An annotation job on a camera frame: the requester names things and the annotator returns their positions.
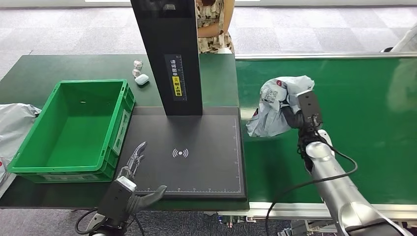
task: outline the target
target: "package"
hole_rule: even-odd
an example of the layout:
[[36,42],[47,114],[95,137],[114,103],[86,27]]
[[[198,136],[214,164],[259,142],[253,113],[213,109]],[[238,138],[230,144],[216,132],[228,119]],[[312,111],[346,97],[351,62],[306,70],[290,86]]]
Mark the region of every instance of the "package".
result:
[[268,80],[260,92],[259,107],[246,124],[251,137],[272,137],[291,129],[281,108],[290,106],[294,113],[300,110],[296,95],[314,87],[307,76],[278,77]]
[[0,197],[15,177],[6,172],[7,165],[40,112],[40,109],[22,103],[0,105]]

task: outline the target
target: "label sticker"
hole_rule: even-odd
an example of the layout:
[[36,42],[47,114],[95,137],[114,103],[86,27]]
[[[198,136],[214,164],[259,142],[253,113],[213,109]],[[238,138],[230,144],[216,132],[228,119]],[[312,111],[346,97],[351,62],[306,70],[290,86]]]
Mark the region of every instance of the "label sticker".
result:
[[172,95],[174,101],[187,101],[181,55],[166,54],[165,62],[167,64],[170,84],[172,84]]

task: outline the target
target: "robotic arm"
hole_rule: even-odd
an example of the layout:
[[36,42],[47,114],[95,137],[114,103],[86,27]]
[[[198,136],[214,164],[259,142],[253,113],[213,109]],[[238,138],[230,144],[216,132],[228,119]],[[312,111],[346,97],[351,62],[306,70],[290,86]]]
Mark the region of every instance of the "robotic arm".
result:
[[[298,129],[298,149],[314,180],[343,175],[335,150],[325,130],[317,96],[312,90],[297,94],[300,110],[282,107],[285,120]],[[316,183],[340,236],[410,236],[378,212],[358,191],[348,176]]]
[[[140,162],[144,159],[142,152],[147,143],[141,143],[130,156],[126,166],[122,167],[118,177],[111,184],[97,209],[84,214],[76,223],[75,231],[90,236],[123,236],[129,226],[130,216],[159,201],[167,186],[160,186],[154,193],[140,197],[135,195],[134,178]],[[97,211],[90,220],[86,231],[80,231],[78,224],[89,213]]]

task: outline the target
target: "machine base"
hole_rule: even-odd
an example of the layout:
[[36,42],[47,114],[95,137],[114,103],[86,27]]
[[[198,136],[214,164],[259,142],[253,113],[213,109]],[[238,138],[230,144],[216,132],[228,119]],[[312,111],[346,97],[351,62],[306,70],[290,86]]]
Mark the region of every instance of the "machine base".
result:
[[144,141],[136,194],[164,184],[164,198],[246,200],[238,107],[205,108],[203,116],[166,116],[162,107],[135,107],[120,163]]

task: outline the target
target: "wireless charging icon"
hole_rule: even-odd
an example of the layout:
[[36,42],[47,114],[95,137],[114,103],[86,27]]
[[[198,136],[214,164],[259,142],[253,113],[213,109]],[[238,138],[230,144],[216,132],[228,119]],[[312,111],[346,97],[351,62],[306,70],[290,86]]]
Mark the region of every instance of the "wireless charging icon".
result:
[[185,158],[188,157],[188,149],[184,151],[178,151],[176,148],[172,151],[172,157],[183,156]]

